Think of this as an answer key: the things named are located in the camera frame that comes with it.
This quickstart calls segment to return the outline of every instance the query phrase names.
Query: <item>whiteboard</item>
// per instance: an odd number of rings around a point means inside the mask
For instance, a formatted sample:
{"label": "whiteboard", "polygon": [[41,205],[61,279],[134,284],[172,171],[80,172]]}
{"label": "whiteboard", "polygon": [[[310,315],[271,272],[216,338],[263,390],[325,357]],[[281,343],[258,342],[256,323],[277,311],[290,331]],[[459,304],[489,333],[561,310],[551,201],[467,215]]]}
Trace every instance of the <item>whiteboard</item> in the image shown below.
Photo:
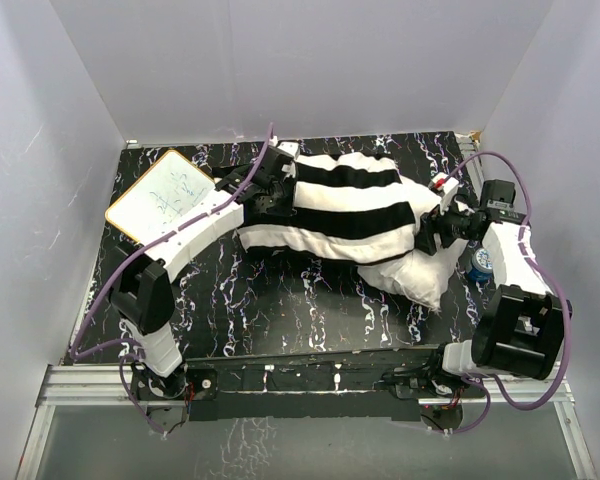
{"label": "whiteboard", "polygon": [[105,218],[136,242],[146,244],[214,187],[202,170],[169,150],[107,209]]}

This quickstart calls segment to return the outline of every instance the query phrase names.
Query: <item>blue and white container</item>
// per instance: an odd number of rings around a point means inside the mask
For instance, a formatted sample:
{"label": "blue and white container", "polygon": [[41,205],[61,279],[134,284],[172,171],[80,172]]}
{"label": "blue and white container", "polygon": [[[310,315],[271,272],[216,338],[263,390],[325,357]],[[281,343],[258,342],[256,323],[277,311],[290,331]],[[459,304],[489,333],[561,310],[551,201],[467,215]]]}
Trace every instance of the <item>blue and white container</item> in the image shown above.
{"label": "blue and white container", "polygon": [[493,265],[489,258],[489,252],[484,248],[479,248],[471,256],[469,265],[467,265],[467,277],[469,280],[478,283],[485,283],[493,276]]}

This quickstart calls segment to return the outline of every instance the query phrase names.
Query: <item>white wall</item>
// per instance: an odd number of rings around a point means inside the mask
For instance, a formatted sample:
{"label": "white wall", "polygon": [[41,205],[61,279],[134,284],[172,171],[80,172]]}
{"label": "white wall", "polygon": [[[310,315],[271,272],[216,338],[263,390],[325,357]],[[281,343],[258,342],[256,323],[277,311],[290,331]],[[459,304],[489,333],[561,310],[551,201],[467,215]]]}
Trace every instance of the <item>white wall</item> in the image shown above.
{"label": "white wall", "polygon": [[600,473],[600,1],[555,2],[483,139],[520,166],[532,244],[573,302],[568,377]]}
{"label": "white wall", "polygon": [[87,287],[122,137],[47,0],[0,0],[0,480]]}
{"label": "white wall", "polygon": [[481,129],[550,0],[51,0],[125,138]]}

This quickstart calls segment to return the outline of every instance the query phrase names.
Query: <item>striped cloth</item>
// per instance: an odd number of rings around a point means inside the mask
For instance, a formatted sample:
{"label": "striped cloth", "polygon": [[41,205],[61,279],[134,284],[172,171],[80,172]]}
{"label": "striped cloth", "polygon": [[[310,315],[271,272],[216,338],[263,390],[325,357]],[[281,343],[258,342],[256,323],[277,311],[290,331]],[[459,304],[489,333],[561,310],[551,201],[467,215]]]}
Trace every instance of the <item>striped cloth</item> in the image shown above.
{"label": "striped cloth", "polygon": [[413,250],[416,217],[393,160],[300,156],[296,172],[296,215],[246,218],[239,230],[245,249],[291,249],[360,266]]}

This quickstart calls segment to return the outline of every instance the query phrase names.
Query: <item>tabletop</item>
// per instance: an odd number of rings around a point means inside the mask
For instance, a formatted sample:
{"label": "tabletop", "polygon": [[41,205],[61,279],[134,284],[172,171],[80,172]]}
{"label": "tabletop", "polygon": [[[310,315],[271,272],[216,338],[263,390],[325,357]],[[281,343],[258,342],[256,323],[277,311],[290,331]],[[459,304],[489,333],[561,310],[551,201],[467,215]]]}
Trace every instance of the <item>tabletop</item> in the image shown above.
{"label": "tabletop", "polygon": [[[386,154],[402,175],[425,185],[462,160],[453,132],[296,141],[303,155]],[[211,166],[252,161],[260,146],[245,142],[123,150],[111,202],[169,148],[210,171]],[[473,194],[466,172],[462,178]],[[115,227],[105,225],[89,302],[117,267],[109,253],[125,239]],[[475,248],[470,244],[465,256]],[[188,358],[439,344],[471,338],[491,291],[488,284],[470,282],[461,261],[442,296],[440,312],[434,312],[369,286],[354,267],[291,253],[249,254],[234,232],[191,261],[174,284],[180,320],[172,323],[172,329]],[[81,350],[119,337],[130,337],[130,332],[105,302],[86,330]],[[86,362],[115,363],[119,353],[99,352]],[[65,363],[71,363],[68,356]]]}

